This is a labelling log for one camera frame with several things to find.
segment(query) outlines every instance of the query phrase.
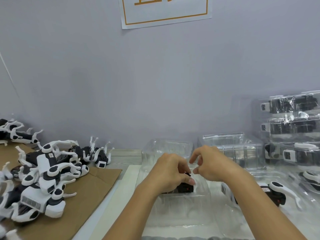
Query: brown cardboard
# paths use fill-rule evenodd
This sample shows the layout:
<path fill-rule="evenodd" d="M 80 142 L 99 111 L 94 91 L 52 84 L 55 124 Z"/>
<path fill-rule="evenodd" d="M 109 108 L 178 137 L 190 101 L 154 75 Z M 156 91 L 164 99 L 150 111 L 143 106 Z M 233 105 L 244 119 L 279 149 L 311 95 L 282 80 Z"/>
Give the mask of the brown cardboard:
<path fill-rule="evenodd" d="M 0 166 L 10 162 L 9 169 L 12 169 L 18 165 L 18 151 L 15 146 L 20 146 L 26 153 L 33 151 L 23 144 L 0 145 Z M 105 198 L 121 171 L 121 169 L 90 167 L 87 175 L 66 185 L 65 193 L 77 192 L 77 195 L 65 199 L 66 207 L 61 218 L 53 219 L 40 215 L 35 222 L 18 228 L 19 237 L 23 240 L 71 239 Z M 17 228 L 9 219 L 4 220 L 1 224 L 6 230 Z"/>

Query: paper sign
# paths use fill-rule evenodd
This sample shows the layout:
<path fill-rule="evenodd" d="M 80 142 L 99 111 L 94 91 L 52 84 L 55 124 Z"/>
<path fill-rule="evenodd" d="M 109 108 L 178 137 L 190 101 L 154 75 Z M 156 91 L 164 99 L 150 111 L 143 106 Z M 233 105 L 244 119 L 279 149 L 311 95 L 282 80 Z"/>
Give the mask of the paper sign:
<path fill-rule="evenodd" d="M 212 0 L 119 0 L 122 29 L 210 19 Z"/>

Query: person's right hand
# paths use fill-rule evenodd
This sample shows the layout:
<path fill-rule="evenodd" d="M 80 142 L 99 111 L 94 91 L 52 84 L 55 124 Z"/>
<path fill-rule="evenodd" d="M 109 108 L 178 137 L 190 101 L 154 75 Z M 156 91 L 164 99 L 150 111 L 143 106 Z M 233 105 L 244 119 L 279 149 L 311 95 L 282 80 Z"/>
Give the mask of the person's right hand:
<path fill-rule="evenodd" d="M 194 174 L 200 174 L 206 180 L 224 182 L 226 177 L 243 170 L 238 164 L 226 157 L 215 146 L 204 145 L 194 150 L 189 162 L 192 164 L 198 157 L 198 167 Z"/>

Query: hand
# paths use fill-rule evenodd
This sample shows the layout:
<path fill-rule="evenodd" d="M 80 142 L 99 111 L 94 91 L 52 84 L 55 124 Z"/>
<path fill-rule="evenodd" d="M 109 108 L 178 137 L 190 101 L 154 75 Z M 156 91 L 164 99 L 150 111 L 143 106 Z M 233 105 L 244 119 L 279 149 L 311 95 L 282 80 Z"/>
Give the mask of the hand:
<path fill-rule="evenodd" d="M 173 191 L 182 182 L 195 185 L 194 179 L 185 173 L 191 173 L 191 170 L 183 157 L 164 153 L 141 184 L 153 188 L 158 196 L 161 193 Z"/>
<path fill-rule="evenodd" d="M 194 163 L 197 157 L 199 157 L 198 167 L 193 170 L 193 173 L 200 174 L 209 181 L 224 182 L 230 174 L 243 170 L 215 146 L 204 145 L 195 149 L 189 162 Z"/>

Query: pile of robots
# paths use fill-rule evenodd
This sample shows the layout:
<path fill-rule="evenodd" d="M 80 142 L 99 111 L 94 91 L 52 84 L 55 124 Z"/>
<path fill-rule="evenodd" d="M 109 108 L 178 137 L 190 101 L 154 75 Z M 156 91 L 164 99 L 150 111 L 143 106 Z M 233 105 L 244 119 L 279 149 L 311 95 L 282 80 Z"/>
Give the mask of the pile of robots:
<path fill-rule="evenodd" d="M 0 197 L 0 217 L 11 219 L 15 223 L 25 224 L 34 221 L 40 214 L 51 218 L 62 216 L 65 198 L 77 193 L 66 194 L 66 184 L 76 181 L 89 172 L 89 164 L 105 168 L 111 162 L 111 151 L 107 145 L 96 147 L 96 138 L 90 139 L 90 146 L 81 148 L 77 141 L 51 141 L 41 146 L 36 132 L 31 129 L 18 132 L 23 127 L 18 121 L 1 120 L 0 139 L 7 141 L 37 144 L 39 150 L 25 153 L 19 146 L 17 167 L 8 169 L 7 162 L 0 171 L 0 187 L 5 190 Z"/>

